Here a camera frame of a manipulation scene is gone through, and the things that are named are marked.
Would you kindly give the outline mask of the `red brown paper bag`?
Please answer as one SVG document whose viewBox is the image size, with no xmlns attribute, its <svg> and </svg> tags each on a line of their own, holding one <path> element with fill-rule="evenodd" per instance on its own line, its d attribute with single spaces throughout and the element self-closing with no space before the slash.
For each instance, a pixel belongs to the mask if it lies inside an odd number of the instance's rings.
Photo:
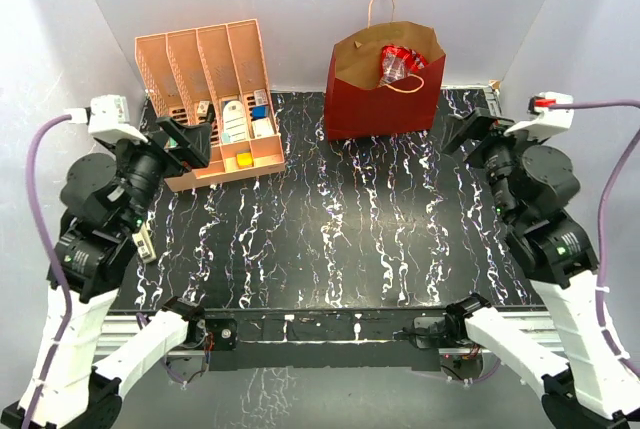
<svg viewBox="0 0 640 429">
<path fill-rule="evenodd" d="M 446 54 L 434 28 L 374 24 L 336 43 L 324 103 L 327 139 L 390 136 L 432 128 Z"/>
</svg>

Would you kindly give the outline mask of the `large red candy bag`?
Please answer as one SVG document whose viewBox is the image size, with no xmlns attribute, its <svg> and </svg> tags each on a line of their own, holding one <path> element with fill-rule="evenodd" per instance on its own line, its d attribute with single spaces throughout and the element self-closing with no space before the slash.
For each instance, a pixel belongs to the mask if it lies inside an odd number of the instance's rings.
<svg viewBox="0 0 640 429">
<path fill-rule="evenodd" d="M 398 45 L 386 45 L 381 50 L 378 85 L 389 85 L 405 79 L 410 74 L 424 69 L 427 65 L 427 59 L 412 49 Z"/>
</svg>

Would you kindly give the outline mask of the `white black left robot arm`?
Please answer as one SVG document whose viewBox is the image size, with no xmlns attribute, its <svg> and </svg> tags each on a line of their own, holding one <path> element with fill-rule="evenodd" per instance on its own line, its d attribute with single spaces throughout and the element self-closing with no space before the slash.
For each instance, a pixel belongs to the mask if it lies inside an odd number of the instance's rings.
<svg viewBox="0 0 640 429">
<path fill-rule="evenodd" d="M 205 168 L 212 126 L 183 125 L 170 117 L 158 130 L 118 130 L 104 151 L 76 160 L 60 199 L 60 233 L 46 229 L 35 187 L 35 161 L 43 133 L 27 152 L 27 198 L 49 259 L 48 308 L 31 379 L 21 398 L 7 406 L 9 428 L 109 428 L 130 389 L 179 346 L 194 348 L 206 336 L 201 306 L 168 300 L 137 334 L 104 359 L 98 340 L 125 272 L 137 254 L 134 240 L 163 182 Z"/>
</svg>

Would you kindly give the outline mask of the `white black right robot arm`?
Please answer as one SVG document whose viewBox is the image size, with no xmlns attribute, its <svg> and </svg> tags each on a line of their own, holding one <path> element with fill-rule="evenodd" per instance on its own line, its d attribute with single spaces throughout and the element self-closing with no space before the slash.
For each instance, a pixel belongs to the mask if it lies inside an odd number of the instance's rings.
<svg viewBox="0 0 640 429">
<path fill-rule="evenodd" d="M 446 153 L 476 147 L 467 163 L 487 176 L 505 242 L 547 308 L 562 343 L 557 355 L 506 320 L 477 293 L 447 306 L 444 338 L 493 352 L 538 395 L 556 428 L 627 428 L 639 419 L 639 377 L 611 348 L 614 331 L 597 303 L 604 261 L 565 210 L 579 192 L 571 159 L 538 136 L 532 120 L 473 110 L 454 124 Z"/>
</svg>

